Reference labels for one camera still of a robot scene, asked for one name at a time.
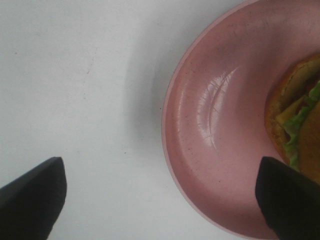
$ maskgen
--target sandwich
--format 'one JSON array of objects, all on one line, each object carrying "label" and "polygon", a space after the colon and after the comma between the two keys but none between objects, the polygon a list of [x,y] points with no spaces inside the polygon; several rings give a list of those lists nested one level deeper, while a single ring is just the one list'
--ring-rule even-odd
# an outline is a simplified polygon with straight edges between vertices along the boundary
[{"label": "sandwich", "polygon": [[264,123],[284,162],[320,184],[320,53],[287,71],[267,99]]}]

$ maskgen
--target bun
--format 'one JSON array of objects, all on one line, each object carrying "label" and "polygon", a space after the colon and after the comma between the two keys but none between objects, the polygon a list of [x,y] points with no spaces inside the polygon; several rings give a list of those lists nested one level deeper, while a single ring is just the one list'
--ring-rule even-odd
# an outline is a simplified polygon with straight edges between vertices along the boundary
[{"label": "bun", "polygon": [[279,84],[270,93],[265,105],[264,124],[275,149],[282,159],[289,164],[283,145],[289,138],[276,116],[282,113],[295,100],[305,94],[308,80],[320,71],[320,53],[302,60],[292,67]]}]

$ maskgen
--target white table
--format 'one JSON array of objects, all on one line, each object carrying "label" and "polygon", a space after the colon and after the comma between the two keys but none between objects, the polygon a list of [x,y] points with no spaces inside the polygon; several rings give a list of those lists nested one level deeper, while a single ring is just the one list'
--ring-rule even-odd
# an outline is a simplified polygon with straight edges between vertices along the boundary
[{"label": "white table", "polygon": [[0,1],[0,185],[62,156],[50,240],[239,240],[183,198],[161,113],[193,40],[242,0]]}]

